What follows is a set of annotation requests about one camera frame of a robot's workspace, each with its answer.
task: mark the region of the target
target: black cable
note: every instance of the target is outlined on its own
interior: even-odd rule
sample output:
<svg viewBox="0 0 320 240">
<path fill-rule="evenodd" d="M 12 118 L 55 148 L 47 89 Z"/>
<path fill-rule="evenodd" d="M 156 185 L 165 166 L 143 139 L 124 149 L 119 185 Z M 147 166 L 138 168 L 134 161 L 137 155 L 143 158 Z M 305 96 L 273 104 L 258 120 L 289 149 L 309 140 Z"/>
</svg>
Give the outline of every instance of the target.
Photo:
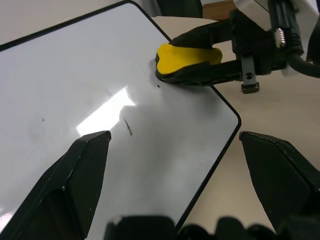
<svg viewBox="0 0 320 240">
<path fill-rule="evenodd" d="M 287 62 L 297 72 L 314 78 L 320 78 L 320 65 L 304 61 L 298 54 L 289 55 Z"/>
</svg>

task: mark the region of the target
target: whiteboard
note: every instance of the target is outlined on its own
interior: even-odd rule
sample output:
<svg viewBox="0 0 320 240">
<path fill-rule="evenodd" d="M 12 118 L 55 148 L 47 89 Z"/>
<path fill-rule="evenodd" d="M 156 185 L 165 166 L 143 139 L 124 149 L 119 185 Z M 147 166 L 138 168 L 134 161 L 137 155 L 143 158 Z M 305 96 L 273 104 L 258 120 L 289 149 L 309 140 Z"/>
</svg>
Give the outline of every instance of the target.
<svg viewBox="0 0 320 240">
<path fill-rule="evenodd" d="M 165 42 L 129 2 L 3 45 L 0 230 L 76 139 L 102 130 L 112 140 L 88 239 L 119 215 L 183 223 L 240 118 L 216 89 L 155 77 Z"/>
</svg>

